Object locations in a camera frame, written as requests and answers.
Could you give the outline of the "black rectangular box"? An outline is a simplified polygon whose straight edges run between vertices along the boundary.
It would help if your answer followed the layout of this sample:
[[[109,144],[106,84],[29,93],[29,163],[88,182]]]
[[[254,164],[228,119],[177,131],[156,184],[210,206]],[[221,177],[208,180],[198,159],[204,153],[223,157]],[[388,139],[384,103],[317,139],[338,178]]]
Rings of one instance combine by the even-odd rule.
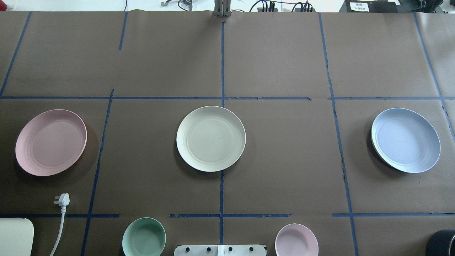
[[[398,13],[395,2],[374,0],[345,0],[339,13]]]

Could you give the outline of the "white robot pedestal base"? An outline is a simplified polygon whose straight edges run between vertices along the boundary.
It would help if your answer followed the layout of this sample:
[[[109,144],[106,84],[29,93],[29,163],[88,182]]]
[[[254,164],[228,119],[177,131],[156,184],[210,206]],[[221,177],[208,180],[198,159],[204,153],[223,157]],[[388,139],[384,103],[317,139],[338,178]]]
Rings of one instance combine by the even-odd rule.
[[[250,245],[182,245],[174,250],[174,256],[267,256],[266,246]]]

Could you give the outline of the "cream white toaster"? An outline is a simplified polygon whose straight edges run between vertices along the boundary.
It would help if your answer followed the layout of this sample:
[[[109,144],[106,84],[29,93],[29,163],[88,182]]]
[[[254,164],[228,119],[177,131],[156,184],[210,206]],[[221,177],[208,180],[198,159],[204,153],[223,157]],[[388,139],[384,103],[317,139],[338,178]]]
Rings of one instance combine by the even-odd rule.
[[[30,256],[34,226],[26,218],[0,219],[0,255]]]

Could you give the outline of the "green bowl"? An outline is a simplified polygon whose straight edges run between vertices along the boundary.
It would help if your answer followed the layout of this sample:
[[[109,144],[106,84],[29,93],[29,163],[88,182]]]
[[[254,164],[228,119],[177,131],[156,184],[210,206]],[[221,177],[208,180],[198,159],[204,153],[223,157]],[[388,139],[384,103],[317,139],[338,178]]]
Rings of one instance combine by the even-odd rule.
[[[143,217],[125,230],[122,249],[125,256],[160,256],[166,244],[164,226],[156,219]]]

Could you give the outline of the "blue plate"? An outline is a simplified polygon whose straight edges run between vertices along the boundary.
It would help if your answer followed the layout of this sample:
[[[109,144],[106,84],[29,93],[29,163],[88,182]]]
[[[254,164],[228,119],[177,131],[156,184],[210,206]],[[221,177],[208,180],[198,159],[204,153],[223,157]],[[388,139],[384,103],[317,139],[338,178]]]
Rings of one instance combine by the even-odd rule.
[[[435,128],[406,108],[390,108],[377,115],[371,125],[371,142],[385,163],[405,173],[426,172],[441,155]]]

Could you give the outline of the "pink bowl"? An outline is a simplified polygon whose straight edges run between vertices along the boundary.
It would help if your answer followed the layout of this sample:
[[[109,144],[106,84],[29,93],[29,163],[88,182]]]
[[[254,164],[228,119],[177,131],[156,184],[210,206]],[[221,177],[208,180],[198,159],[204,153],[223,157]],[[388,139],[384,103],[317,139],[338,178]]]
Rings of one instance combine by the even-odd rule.
[[[278,232],[275,238],[275,252],[278,256],[318,256],[319,244],[309,228],[292,223]]]

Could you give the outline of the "aluminium frame post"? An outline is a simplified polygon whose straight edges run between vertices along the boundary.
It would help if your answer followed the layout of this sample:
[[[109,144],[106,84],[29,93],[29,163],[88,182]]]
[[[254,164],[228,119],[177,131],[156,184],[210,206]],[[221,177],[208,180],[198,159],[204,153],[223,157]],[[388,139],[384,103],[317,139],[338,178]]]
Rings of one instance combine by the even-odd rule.
[[[214,0],[215,17],[229,17],[232,14],[231,0]]]

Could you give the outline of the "dark blue cooking pot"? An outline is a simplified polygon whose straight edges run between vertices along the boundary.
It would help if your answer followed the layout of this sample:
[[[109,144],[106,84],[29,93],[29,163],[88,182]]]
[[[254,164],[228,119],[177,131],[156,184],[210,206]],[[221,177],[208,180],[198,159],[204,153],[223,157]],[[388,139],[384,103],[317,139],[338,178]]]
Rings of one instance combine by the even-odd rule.
[[[426,256],[454,256],[455,255],[455,230],[444,229],[434,233],[428,240]]]

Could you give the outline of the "pink plate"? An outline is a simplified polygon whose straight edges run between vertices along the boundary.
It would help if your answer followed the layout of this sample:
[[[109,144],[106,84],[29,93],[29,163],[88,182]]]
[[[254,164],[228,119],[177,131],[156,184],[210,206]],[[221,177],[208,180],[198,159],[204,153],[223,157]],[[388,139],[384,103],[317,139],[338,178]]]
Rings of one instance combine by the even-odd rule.
[[[29,121],[16,141],[16,160],[27,173],[52,176],[70,168],[87,143],[85,122],[66,109],[52,109]]]

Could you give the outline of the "cream white plate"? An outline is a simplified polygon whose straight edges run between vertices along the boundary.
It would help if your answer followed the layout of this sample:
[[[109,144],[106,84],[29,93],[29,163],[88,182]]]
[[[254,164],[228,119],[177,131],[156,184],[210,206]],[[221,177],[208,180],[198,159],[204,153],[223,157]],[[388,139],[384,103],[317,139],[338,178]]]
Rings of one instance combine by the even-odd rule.
[[[200,107],[181,121],[176,146],[189,166],[202,172],[218,172],[240,159],[246,146],[246,130],[234,112],[219,106]]]

